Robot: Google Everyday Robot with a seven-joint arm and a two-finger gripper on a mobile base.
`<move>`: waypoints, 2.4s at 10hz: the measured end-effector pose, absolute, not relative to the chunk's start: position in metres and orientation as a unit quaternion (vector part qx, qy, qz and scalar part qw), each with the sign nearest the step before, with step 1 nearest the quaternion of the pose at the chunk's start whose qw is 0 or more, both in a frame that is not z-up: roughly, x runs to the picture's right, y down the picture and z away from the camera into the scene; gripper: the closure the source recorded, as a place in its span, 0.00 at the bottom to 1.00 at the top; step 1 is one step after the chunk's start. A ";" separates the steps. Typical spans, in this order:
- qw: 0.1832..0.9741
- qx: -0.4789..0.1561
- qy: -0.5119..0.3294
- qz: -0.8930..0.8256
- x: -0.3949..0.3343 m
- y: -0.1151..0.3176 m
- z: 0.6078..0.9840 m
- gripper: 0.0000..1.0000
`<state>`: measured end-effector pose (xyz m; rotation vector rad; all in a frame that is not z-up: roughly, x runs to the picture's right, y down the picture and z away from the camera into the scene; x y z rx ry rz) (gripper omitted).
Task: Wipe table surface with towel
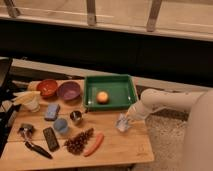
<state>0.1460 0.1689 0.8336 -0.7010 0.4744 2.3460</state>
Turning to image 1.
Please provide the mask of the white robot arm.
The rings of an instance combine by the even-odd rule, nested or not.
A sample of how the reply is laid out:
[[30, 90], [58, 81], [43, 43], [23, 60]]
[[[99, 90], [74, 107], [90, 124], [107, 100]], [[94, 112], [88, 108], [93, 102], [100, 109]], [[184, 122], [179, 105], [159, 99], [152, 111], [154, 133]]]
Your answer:
[[126, 116], [145, 120], [165, 108], [189, 113], [180, 171], [213, 171], [213, 89], [179, 93], [146, 89]]

